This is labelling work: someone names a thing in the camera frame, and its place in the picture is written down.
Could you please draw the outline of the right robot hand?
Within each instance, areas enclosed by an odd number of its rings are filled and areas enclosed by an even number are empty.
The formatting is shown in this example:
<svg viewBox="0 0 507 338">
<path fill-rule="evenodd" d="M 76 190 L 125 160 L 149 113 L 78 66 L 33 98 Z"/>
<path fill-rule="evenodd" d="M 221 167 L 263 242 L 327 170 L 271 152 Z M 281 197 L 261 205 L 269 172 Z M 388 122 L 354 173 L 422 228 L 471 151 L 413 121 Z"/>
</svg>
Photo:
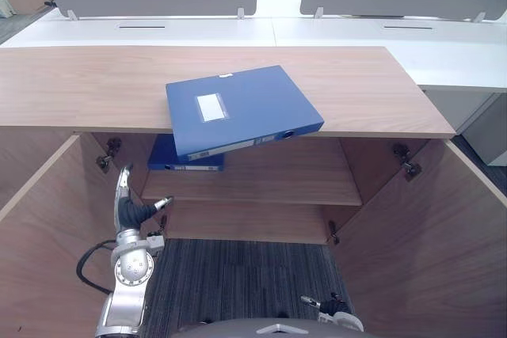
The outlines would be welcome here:
<svg viewBox="0 0 507 338">
<path fill-rule="evenodd" d="M 305 305 L 311 306 L 318 311 L 317 319 L 319 321 L 330 321 L 337 313 L 352 315 L 352 310 L 350 309 L 348 303 L 339 298 L 334 292 L 331 293 L 331 299 L 328 301 L 317 301 L 316 299 L 306 295 L 301 295 L 300 300 Z"/>
</svg>

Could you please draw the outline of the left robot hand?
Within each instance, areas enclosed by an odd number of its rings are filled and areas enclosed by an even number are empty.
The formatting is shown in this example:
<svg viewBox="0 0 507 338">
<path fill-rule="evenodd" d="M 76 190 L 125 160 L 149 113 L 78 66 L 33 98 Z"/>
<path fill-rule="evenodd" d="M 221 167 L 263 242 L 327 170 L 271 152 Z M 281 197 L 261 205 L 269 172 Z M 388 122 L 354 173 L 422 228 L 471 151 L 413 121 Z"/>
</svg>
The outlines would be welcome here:
<svg viewBox="0 0 507 338">
<path fill-rule="evenodd" d="M 125 165 L 120 171 L 116 184 L 113 208 L 116 234 L 125 230 L 140 230 L 146 220 L 173 202 L 172 196 L 166 196 L 151 205 L 135 203 L 129 186 L 132 169 L 133 164 Z"/>
</svg>

